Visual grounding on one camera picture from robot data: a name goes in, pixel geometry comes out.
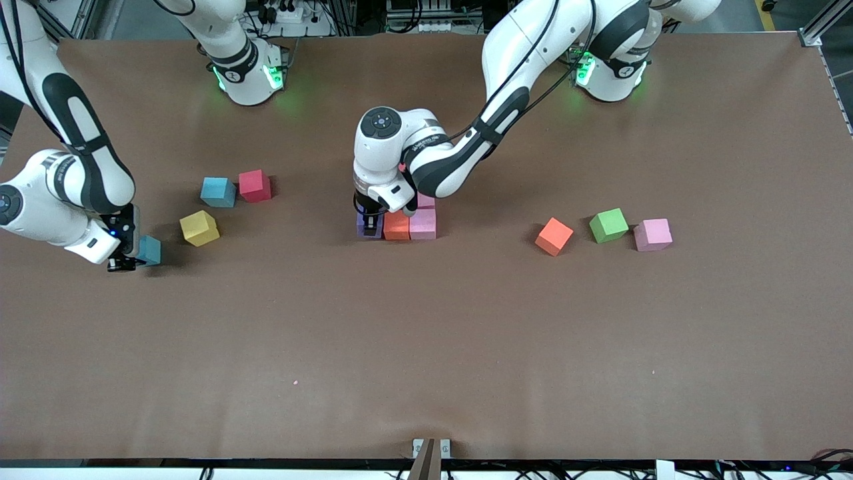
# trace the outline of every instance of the white cable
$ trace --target white cable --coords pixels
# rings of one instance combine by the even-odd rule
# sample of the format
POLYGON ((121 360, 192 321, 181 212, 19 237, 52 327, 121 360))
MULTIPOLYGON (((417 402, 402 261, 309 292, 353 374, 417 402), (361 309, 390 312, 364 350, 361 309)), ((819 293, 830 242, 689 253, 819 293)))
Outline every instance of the white cable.
POLYGON ((319 14, 320 12, 322 12, 322 9, 314 10, 314 9, 316 8, 316 6, 317 6, 317 0, 314 0, 314 9, 308 6, 308 2, 307 2, 307 1, 303 1, 303 2, 302 2, 302 4, 303 4, 303 5, 304 5, 308 10, 310 10, 311 12, 314 12, 315 14, 319 14))

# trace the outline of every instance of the green led light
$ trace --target green led light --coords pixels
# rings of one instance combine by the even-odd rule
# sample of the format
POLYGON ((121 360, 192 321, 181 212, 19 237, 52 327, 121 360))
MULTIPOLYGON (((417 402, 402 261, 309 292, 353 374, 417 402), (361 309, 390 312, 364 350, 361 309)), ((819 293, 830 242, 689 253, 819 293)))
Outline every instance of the green led light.
POLYGON ((589 63, 583 65, 577 70, 577 84, 586 86, 589 83, 589 77, 592 76, 592 72, 595 70, 595 58, 592 58, 590 53, 583 54, 583 56, 589 56, 589 63))
POLYGON ((270 68, 264 65, 264 74, 267 76, 267 80, 270 81, 270 86, 274 90, 278 90, 284 85, 284 82, 281 81, 281 70, 279 68, 270 68))
POLYGON ((640 67, 640 71, 637 72, 637 80, 636 80, 636 82, 634 82, 634 87, 638 86, 640 84, 640 82, 642 82, 642 73, 644 70, 646 70, 646 65, 648 65, 648 62, 644 61, 642 63, 642 66, 640 67))
POLYGON ((225 91, 225 83, 222 80, 222 75, 219 74, 219 71, 216 67, 213 68, 213 73, 216 74, 217 80, 219 80, 219 90, 225 91))

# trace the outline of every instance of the power strip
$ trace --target power strip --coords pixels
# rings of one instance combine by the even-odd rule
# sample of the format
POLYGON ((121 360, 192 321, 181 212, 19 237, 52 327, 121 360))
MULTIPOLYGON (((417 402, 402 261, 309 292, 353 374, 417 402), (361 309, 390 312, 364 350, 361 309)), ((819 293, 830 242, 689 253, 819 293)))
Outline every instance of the power strip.
POLYGON ((276 23, 302 23, 302 17, 305 13, 304 7, 296 7, 293 12, 279 10, 276 16, 276 23))
POLYGON ((427 20, 418 23, 418 33, 449 32, 452 27, 449 20, 427 20))

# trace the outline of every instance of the foam block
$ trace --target foam block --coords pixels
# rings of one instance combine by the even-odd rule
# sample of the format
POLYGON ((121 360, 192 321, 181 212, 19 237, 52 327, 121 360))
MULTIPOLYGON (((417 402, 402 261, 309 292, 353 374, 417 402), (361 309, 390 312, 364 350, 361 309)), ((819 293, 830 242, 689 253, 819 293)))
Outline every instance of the foam block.
POLYGON ((432 208, 434 210, 435 199, 418 192, 418 209, 420 208, 432 208))
POLYGON ((205 177, 201 184, 201 200, 215 208, 233 208, 237 187, 228 179, 205 177))
POLYGON ((187 242, 196 247, 219 238, 216 220, 204 210, 181 219, 181 230, 187 242))
POLYGON ((545 228, 539 232, 536 245, 552 256, 557 256, 563 247, 566 246, 566 242, 569 241, 572 233, 574 233, 574 230, 563 225, 559 220, 551 218, 551 220, 548 220, 545 228))
POLYGON ((435 232, 435 210, 418 207, 409 219, 409 237, 412 240, 435 240, 435 232))
POLYGON ((376 219, 376 234, 375 235, 365 235, 364 234, 364 217, 356 212, 356 234, 362 238, 382 238, 382 218, 385 215, 377 215, 373 217, 376 219))
POLYGON ((263 170, 252 170, 240 174, 240 195, 249 203, 263 202, 272 198, 270 177, 263 170))
POLYGON ((386 212, 383 216, 382 233, 385 234, 385 240, 409 240, 409 217, 403 210, 393 214, 386 212))
POLYGON ((672 244, 670 222, 667 219, 643 220, 634 227, 634 239, 638 251, 663 250, 672 244))
POLYGON ((139 253, 136 254, 137 260, 142 260, 145 265, 154 266, 160 264, 160 240, 149 237, 148 235, 139 239, 139 253))
POLYGON ((592 229, 595 241, 604 243, 623 236, 628 231, 628 223, 622 215, 622 209, 614 208, 593 217, 592 221, 589 222, 589 228, 592 229))

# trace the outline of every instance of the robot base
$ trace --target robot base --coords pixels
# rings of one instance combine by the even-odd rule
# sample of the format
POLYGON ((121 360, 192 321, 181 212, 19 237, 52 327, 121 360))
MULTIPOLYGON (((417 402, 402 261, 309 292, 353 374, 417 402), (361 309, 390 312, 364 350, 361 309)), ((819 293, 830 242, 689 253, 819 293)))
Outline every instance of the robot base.
POLYGON ((602 60, 587 55, 575 74, 577 86, 602 102, 619 102, 627 98, 642 82, 647 62, 639 67, 625 66, 617 72, 602 60))

